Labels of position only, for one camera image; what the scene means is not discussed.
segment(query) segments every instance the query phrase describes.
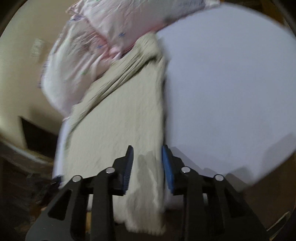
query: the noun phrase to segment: white wall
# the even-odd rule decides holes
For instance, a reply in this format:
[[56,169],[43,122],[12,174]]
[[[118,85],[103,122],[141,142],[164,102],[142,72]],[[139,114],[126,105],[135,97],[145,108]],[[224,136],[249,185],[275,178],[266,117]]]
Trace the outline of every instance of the white wall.
[[[37,83],[41,67],[70,15],[65,11],[76,0],[28,0],[0,37],[0,134],[24,147],[18,116],[58,133],[62,116],[47,102]],[[30,58],[34,40],[46,51],[38,63]]]

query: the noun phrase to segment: bed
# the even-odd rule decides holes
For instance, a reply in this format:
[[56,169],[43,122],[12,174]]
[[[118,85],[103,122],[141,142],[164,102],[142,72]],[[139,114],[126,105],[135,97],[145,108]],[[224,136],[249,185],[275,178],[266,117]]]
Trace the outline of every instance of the bed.
[[[241,191],[294,152],[296,39],[288,29],[223,4],[157,35],[169,58],[165,139],[174,155]],[[53,176],[63,174],[67,130],[64,121]]]

